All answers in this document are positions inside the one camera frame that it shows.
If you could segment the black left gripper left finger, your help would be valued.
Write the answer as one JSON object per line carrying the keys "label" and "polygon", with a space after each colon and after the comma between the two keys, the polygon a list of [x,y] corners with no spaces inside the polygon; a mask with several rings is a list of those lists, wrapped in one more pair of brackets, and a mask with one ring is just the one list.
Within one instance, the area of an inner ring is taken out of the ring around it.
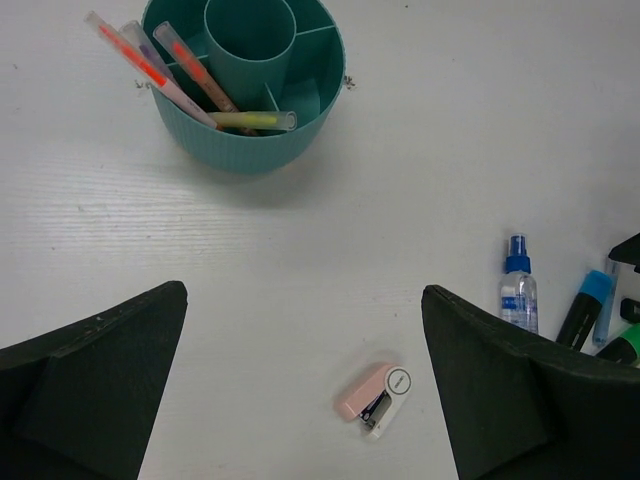
{"label": "black left gripper left finger", "polygon": [[169,281],[2,349],[2,478],[137,478],[187,306]]}

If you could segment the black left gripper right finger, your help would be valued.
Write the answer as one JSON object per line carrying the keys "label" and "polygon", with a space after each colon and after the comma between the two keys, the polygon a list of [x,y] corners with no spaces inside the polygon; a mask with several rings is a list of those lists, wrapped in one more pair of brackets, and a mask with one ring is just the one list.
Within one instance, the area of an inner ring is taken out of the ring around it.
{"label": "black left gripper right finger", "polygon": [[534,335],[438,285],[421,309],[459,478],[638,478],[638,369]]}

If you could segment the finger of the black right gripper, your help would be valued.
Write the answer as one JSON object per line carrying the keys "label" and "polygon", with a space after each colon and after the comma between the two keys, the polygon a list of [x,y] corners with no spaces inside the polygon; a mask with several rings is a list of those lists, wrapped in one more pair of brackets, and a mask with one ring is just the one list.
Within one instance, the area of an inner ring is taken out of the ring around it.
{"label": "finger of the black right gripper", "polygon": [[613,247],[608,254],[608,259],[633,266],[634,272],[640,273],[640,234],[637,233]]}

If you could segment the light blue pen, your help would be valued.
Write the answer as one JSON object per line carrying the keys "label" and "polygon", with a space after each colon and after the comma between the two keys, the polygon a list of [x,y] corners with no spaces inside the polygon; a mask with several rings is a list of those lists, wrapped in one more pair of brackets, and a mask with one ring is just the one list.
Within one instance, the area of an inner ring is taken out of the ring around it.
{"label": "light blue pen", "polygon": [[619,270],[620,267],[617,262],[611,260],[610,258],[606,259],[605,273],[611,280],[611,288],[593,328],[592,344],[597,348],[604,347],[608,341],[609,327],[612,317]]}

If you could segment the blue cap black highlighter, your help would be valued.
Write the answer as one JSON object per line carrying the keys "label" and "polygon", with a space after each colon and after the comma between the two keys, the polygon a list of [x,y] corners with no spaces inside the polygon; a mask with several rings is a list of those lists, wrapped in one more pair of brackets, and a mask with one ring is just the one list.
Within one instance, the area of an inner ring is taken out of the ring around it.
{"label": "blue cap black highlighter", "polygon": [[568,310],[556,342],[574,351],[580,351],[600,315],[612,287],[611,277],[591,270]]}

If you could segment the green cap black highlighter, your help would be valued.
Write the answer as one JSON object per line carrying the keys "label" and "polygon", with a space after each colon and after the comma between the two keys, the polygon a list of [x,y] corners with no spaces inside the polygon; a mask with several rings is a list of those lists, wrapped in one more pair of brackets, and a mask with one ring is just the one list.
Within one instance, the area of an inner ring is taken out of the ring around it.
{"label": "green cap black highlighter", "polygon": [[596,357],[626,366],[639,364],[640,325],[635,324],[601,349]]}

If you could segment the long orange highlighter pen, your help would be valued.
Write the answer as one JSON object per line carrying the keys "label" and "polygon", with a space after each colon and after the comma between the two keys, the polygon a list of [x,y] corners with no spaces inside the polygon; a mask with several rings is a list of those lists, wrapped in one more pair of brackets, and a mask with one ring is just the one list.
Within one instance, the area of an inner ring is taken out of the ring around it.
{"label": "long orange highlighter pen", "polygon": [[201,124],[212,127],[214,130],[218,128],[218,124],[200,106],[98,14],[90,11],[85,16],[84,21],[102,40],[183,112]]}

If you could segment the clear blue spray bottle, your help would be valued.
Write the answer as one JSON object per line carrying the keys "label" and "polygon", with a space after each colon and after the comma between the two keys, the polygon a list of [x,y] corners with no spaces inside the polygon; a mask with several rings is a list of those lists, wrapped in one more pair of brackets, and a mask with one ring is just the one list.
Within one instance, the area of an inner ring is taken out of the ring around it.
{"label": "clear blue spray bottle", "polygon": [[532,276],[527,238],[522,233],[509,237],[504,274],[500,282],[500,318],[538,334],[537,284]]}

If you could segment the pink mini stapler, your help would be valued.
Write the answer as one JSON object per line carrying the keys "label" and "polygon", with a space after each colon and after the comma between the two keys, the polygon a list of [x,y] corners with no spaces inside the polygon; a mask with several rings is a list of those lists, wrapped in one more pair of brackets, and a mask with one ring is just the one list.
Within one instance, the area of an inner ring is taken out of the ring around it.
{"label": "pink mini stapler", "polygon": [[358,420],[361,436],[374,442],[395,418],[412,386],[412,376],[405,367],[374,363],[337,396],[333,408],[345,422]]}

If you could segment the teal round desk organizer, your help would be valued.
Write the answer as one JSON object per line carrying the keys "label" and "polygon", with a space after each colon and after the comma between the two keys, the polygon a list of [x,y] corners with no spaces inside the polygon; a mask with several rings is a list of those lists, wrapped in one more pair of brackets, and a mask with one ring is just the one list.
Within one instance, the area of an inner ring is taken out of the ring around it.
{"label": "teal round desk organizer", "polygon": [[220,171],[259,175],[295,160],[312,143],[339,96],[345,50],[319,1],[150,1],[142,27],[169,23],[241,111],[294,112],[291,132],[248,136],[193,119],[159,91],[160,117],[196,160]]}

